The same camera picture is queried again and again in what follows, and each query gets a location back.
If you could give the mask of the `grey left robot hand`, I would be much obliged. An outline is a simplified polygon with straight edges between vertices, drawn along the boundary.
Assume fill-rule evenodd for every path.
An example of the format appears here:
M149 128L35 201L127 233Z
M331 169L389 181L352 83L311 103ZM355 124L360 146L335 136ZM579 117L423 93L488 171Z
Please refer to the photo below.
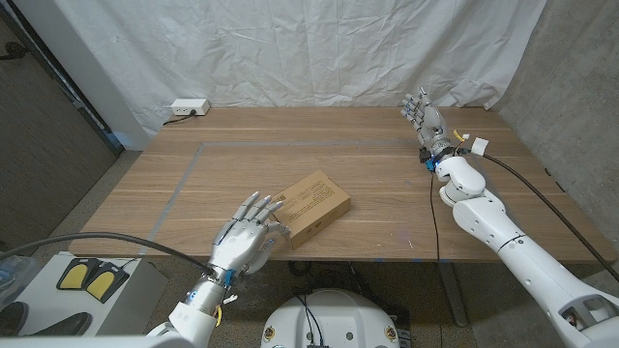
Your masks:
M269 233L286 235L289 228L268 219L282 207L283 202L271 204L271 195L259 200L256 191L237 209L232 218L221 228L212 243L208 278L223 287L230 287L241 273L254 274L267 262L274 239Z

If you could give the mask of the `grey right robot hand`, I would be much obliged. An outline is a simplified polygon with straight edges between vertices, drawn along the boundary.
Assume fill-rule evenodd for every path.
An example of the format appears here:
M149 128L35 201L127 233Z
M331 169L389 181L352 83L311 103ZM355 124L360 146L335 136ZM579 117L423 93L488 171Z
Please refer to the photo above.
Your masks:
M422 148L432 159L444 156L452 147L445 119L422 87L405 95L400 113L417 132Z

